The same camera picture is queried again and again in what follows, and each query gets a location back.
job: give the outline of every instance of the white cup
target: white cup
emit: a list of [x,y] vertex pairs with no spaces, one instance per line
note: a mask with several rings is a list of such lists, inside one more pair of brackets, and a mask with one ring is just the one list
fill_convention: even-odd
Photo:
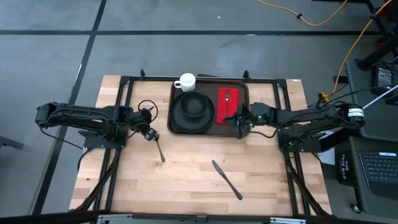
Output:
[[180,77],[180,81],[174,82],[175,88],[180,88],[184,92],[195,90],[196,78],[191,73],[185,73]]

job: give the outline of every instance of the wooden table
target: wooden table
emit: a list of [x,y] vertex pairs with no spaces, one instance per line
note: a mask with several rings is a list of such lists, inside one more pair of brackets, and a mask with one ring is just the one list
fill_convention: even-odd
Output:
[[[103,77],[96,107],[114,105],[119,80],[117,75]],[[306,108],[301,80],[287,80],[287,84],[292,109]],[[146,99],[159,107],[159,115],[151,126],[160,134],[159,144],[166,162],[160,162],[154,141],[149,142],[140,134],[129,139],[121,154],[111,211],[291,216],[286,169],[277,137],[266,139],[250,134],[238,140],[173,135],[166,125],[171,86],[172,82],[134,82],[131,107],[136,110],[138,103]],[[275,106],[271,84],[248,83],[248,87],[251,102]],[[284,105],[281,89],[280,97]],[[275,129],[262,126],[254,130],[270,135]],[[104,149],[95,149],[82,160],[70,208],[79,206],[98,182],[103,155]],[[310,153],[301,153],[301,158],[309,191],[330,212],[319,161]],[[215,171],[213,159],[242,193],[243,200],[235,197]],[[105,186],[100,208],[104,208],[107,191]],[[299,210],[303,212],[297,186],[295,191]]]

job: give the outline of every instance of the knife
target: knife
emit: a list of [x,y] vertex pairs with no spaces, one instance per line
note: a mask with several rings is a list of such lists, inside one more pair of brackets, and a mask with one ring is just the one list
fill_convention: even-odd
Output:
[[217,173],[219,173],[219,175],[221,175],[224,180],[229,184],[229,186],[232,188],[232,190],[234,191],[236,197],[239,200],[242,200],[243,197],[241,195],[241,193],[238,192],[238,190],[236,190],[236,188],[231,184],[231,182],[228,180],[228,178],[226,177],[225,173],[223,172],[223,170],[219,167],[219,165],[216,163],[216,161],[212,161],[214,168],[216,169]]

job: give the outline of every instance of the black keyboard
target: black keyboard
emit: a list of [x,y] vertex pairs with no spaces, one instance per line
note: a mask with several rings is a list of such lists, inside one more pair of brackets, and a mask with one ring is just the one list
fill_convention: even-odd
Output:
[[398,199],[398,154],[393,152],[361,152],[366,179],[373,194]]

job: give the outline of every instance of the fork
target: fork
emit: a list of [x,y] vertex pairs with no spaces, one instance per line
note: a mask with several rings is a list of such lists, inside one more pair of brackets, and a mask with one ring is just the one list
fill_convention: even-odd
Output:
[[228,100],[229,100],[229,90],[225,91],[225,101],[226,101],[226,109],[225,109],[225,117],[228,117]]

